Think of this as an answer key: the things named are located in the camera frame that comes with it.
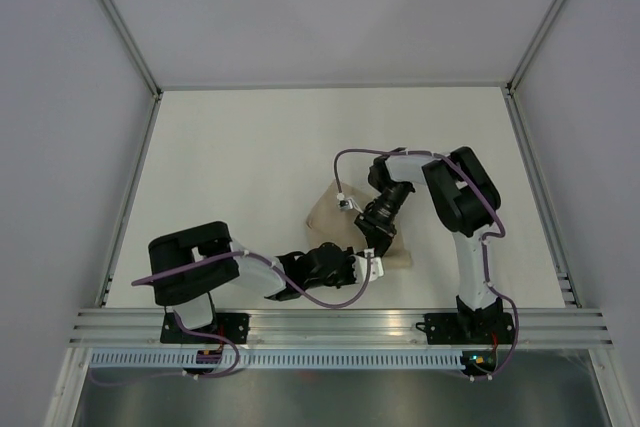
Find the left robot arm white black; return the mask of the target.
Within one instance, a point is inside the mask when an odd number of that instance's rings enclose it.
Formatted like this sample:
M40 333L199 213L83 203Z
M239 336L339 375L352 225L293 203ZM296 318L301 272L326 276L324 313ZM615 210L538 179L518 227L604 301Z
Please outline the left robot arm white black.
M305 297L317 306L341 309L355 299L330 303L309 291L357 285L355 298L360 298L372 270L367 252L356 254L333 243L275 257L258 254L234 239L220 221L158 237L149 243L148 254L151 275L132 284L151 287L155 304L172 311L175 323L198 343L220 332L213 301L219 287L233 284L269 301Z

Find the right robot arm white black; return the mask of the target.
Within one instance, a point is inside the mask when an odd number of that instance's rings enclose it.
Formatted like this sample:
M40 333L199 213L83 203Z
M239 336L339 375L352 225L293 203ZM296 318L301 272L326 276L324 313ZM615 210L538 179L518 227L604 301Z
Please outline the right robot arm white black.
M368 183L378 196L354 224L377 256L389 250L397 235L395 218L417 184L427 187L438 219L453 236L459 272L456 314L425 317L432 341L491 342L504 314L503 300L490 285L487 245L490 229L501 226L501 198L474 151L461 147L442 156L397 149L374 159Z

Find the beige cloth napkin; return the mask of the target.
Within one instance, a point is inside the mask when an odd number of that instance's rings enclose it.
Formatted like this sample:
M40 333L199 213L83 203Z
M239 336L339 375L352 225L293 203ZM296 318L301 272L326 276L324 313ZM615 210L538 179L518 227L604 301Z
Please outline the beige cloth napkin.
M338 206L338 190L334 181L319 197L305 220L306 238L310 248L331 242L341 249L352 247L359 252L367 247L364 234L354 224L358 214L355 210L341 211ZM385 269L410 269L412 257L406 248L402 231L396 228L390 248L383 256Z

